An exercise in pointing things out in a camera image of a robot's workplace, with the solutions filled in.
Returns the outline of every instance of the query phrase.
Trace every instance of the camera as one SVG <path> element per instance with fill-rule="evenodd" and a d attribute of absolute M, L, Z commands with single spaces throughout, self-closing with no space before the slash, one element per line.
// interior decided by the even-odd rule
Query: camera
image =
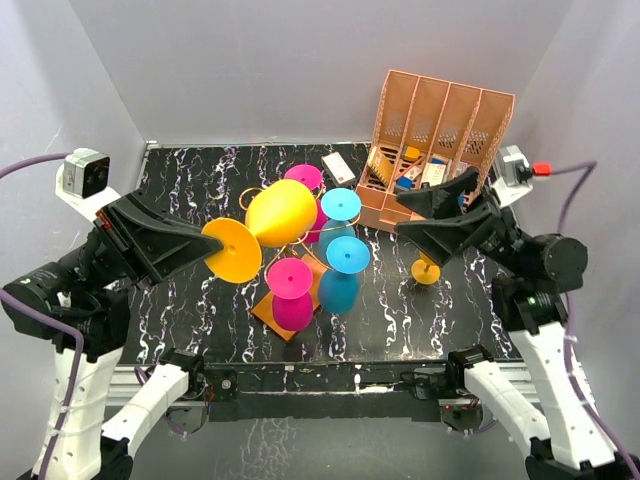
<path fill-rule="evenodd" d="M 78 148 L 64 160 L 62 189 L 78 198 L 88 198 L 107 188 L 110 159 L 90 148 Z"/>

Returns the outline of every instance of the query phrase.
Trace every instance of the book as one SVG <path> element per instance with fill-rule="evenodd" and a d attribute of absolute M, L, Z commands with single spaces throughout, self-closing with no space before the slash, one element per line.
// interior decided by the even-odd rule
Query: book
<path fill-rule="evenodd" d="M 367 165 L 385 187 L 388 187 L 393 176 L 393 164 L 378 147 L 373 147 L 369 152 Z"/>
<path fill-rule="evenodd" d="M 442 163 L 427 163 L 424 172 L 422 173 L 422 179 L 420 180 L 420 186 L 424 186 L 426 183 L 430 187 L 440 185 L 444 181 L 444 174 L 447 170 L 447 165 Z"/>

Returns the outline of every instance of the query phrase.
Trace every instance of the orange pedestal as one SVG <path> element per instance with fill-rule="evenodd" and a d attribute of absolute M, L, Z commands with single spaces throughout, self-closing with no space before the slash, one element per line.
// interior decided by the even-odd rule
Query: orange pedestal
<path fill-rule="evenodd" d="M 302 261 L 306 263 L 309 268 L 311 268 L 311 272 L 313 272 L 313 284 L 311 285 L 311 290 L 309 293 L 311 294 L 311 298 L 313 299 L 313 310 L 316 311 L 320 306 L 320 302 L 318 301 L 318 286 L 320 285 L 320 279 L 324 272 L 327 270 L 325 267 L 320 265 L 311 255 L 306 254 L 302 257 Z M 285 342 L 290 341 L 296 333 L 298 332 L 290 332 L 289 330 L 284 330 L 280 328 L 280 326 L 276 323 L 273 318 L 273 309 L 271 306 L 271 302 L 273 301 L 273 293 L 269 292 L 260 302 L 253 307 L 251 312 L 266 323 L 271 330 L 276 332 L 280 338 L 282 338 Z"/>

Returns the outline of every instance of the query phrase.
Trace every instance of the mesh organizer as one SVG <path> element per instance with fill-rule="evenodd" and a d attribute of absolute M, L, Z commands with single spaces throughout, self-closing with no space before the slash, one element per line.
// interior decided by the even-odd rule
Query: mesh organizer
<path fill-rule="evenodd" d="M 464 162 L 478 168 L 480 185 L 484 183 L 514 103 L 515 96 L 509 93 L 390 70 L 382 87 L 371 146 L 378 146 L 394 165 L 394 180 L 387 188 L 365 167 L 356 187 L 362 200 L 359 223 L 391 232 L 397 222 L 421 218 L 396 202 L 393 193 L 395 179 L 411 165 L 400 155 L 405 146 L 426 153 L 425 162 L 432 154 L 452 159 L 446 180 Z"/>

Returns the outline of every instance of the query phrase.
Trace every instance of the yellow spool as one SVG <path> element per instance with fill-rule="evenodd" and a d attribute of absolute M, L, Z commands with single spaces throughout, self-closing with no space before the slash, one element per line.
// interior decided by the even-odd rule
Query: yellow spool
<path fill-rule="evenodd" d="M 260 245 L 277 248 L 295 242 L 311 228 L 317 215 L 311 190 L 285 178 L 254 197 L 244 223 Z"/>
<path fill-rule="evenodd" d="M 432 285 L 440 279 L 440 267 L 424 253 L 419 253 L 420 259 L 411 265 L 411 275 L 418 283 Z"/>
<path fill-rule="evenodd" d="M 224 247 L 205 258 L 209 270 L 229 283 L 244 283 L 255 277 L 262 266 L 262 250 L 249 229 L 232 218 L 216 218 L 202 229 L 203 235 L 215 237 Z"/>

